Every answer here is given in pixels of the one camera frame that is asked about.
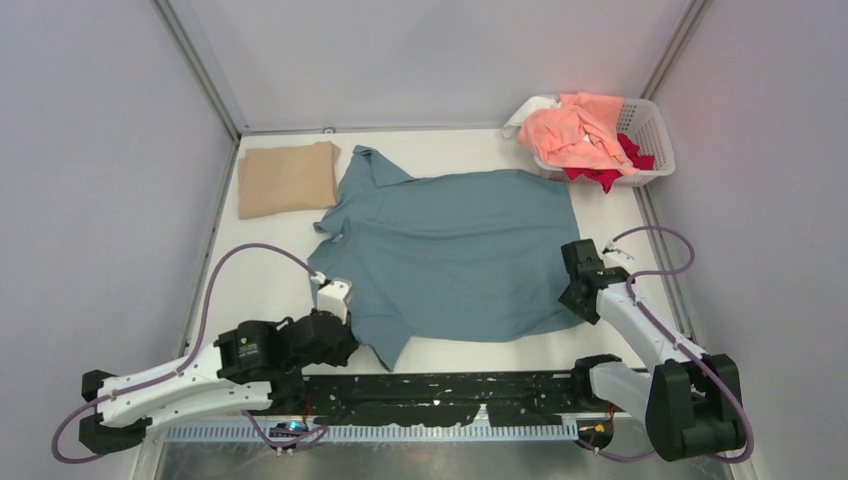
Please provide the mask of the blue-grey polo t-shirt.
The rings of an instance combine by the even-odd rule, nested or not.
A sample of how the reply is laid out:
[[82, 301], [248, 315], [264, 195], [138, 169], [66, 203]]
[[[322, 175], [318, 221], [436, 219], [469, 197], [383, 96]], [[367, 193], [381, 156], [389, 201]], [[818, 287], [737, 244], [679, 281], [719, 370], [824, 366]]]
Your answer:
[[310, 265], [349, 280], [355, 337], [394, 370], [415, 337], [509, 342], [577, 326], [561, 248], [567, 187], [520, 169], [415, 178], [357, 146]]

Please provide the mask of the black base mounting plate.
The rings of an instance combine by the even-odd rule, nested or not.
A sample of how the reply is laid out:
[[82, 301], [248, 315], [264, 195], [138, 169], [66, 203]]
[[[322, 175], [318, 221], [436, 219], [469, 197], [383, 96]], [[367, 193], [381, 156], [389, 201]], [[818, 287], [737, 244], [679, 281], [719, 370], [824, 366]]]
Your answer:
[[604, 418], [610, 403], [580, 391], [567, 370], [315, 375], [289, 411], [328, 426], [467, 426], [484, 414], [492, 426], [513, 427]]

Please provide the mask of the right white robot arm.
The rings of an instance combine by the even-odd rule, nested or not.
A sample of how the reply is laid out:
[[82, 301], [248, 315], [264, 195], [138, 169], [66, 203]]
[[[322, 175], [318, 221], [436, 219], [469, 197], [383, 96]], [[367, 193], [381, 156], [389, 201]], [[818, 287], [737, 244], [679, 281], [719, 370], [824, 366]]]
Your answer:
[[608, 266], [590, 239], [561, 248], [569, 283], [560, 302], [592, 325], [605, 321], [644, 364], [638, 372], [618, 356], [577, 360], [571, 397], [584, 410], [607, 402], [645, 428], [653, 451], [666, 461], [750, 450], [739, 371], [725, 354], [711, 355], [662, 322], [641, 300], [635, 279]]

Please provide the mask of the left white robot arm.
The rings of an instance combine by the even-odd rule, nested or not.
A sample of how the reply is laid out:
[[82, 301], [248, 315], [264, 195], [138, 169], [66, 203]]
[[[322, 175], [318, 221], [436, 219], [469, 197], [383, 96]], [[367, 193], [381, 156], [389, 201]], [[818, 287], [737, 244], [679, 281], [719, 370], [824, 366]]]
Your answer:
[[95, 404], [80, 419], [78, 439], [96, 455], [128, 450], [184, 421], [249, 411], [299, 413], [303, 369], [345, 366], [358, 349], [349, 321], [327, 311], [282, 321], [247, 320], [183, 357], [137, 374], [92, 370], [82, 393]]

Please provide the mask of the folded tan t-shirt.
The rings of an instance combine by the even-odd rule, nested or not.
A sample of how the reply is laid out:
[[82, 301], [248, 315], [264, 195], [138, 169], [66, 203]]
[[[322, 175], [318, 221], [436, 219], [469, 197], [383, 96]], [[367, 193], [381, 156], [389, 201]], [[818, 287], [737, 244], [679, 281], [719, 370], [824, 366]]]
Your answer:
[[237, 165], [239, 218], [322, 210], [336, 205], [339, 155], [340, 148], [329, 141], [247, 150]]

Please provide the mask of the white plastic laundry basket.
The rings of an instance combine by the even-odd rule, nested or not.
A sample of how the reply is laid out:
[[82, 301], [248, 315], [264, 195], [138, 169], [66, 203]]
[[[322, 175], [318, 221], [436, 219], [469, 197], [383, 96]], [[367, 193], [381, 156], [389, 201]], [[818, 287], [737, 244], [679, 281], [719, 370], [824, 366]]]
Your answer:
[[[632, 176], [622, 175], [614, 187], [639, 187], [653, 179], [670, 175], [675, 168], [674, 154], [665, 123], [658, 107], [651, 101], [642, 99], [624, 99], [624, 107], [617, 121], [617, 134], [627, 135], [640, 146], [642, 154], [654, 155], [655, 166], [652, 170], [639, 170]], [[572, 182], [593, 182], [585, 177], [570, 180], [564, 169], [544, 164], [537, 156], [534, 159], [541, 166], [543, 173], [550, 179]]]

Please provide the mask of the aluminium front rail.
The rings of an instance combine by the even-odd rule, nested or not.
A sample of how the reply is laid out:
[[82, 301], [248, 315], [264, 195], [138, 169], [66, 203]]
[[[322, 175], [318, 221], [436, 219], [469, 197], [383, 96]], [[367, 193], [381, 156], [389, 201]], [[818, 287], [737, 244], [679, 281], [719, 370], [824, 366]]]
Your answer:
[[208, 416], [200, 419], [184, 421], [165, 429], [176, 428], [185, 433], [189, 427], [215, 427], [227, 438], [256, 438], [266, 436], [273, 441], [283, 441], [307, 432], [311, 428], [328, 427], [333, 435], [342, 438], [386, 437], [402, 440], [435, 439], [435, 438], [511, 438], [529, 436], [533, 438], [567, 438], [582, 442], [590, 442], [599, 448], [604, 448], [612, 439], [615, 428], [613, 417], [624, 413], [618, 407], [610, 404], [610, 411], [604, 417], [590, 414], [565, 415], [553, 426], [513, 426], [495, 427], [489, 423], [486, 415], [480, 414], [467, 426], [452, 427], [401, 427], [397, 425], [369, 426], [328, 426], [320, 425], [311, 416], [305, 414], [284, 413], [280, 410], [266, 413], [251, 413], [242, 411], [224, 415]]

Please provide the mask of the white t-shirt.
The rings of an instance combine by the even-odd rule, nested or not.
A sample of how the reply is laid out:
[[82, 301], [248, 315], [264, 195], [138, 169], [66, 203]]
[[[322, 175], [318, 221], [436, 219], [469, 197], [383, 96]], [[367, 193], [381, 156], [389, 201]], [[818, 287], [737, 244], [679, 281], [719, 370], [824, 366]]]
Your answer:
[[561, 106], [561, 100], [556, 94], [535, 95], [526, 100], [506, 121], [501, 128], [504, 139], [515, 137], [527, 118], [539, 110], [556, 109]]

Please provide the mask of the salmon pink t-shirt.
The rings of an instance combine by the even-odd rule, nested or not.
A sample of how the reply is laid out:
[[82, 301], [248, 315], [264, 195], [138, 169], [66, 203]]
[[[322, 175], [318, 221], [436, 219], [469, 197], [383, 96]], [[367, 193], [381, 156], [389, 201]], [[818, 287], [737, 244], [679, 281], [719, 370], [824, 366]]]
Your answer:
[[617, 137], [624, 99], [591, 93], [561, 94], [555, 108], [529, 114], [517, 132], [520, 146], [544, 164], [563, 169], [639, 172]]

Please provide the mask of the red t-shirt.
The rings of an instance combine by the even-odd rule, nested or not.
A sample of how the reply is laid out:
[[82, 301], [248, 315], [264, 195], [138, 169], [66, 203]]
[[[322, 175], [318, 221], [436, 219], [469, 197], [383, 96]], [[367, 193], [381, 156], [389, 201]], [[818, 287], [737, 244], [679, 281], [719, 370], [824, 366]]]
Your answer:
[[[627, 158], [635, 168], [639, 170], [653, 169], [655, 166], [654, 155], [642, 154], [640, 152], [640, 146], [623, 133], [618, 133], [617, 139]], [[565, 168], [564, 173], [570, 180], [585, 177], [590, 181], [600, 184], [605, 194], [610, 192], [615, 181], [622, 176], [617, 170], [593, 170], [587, 168]]]

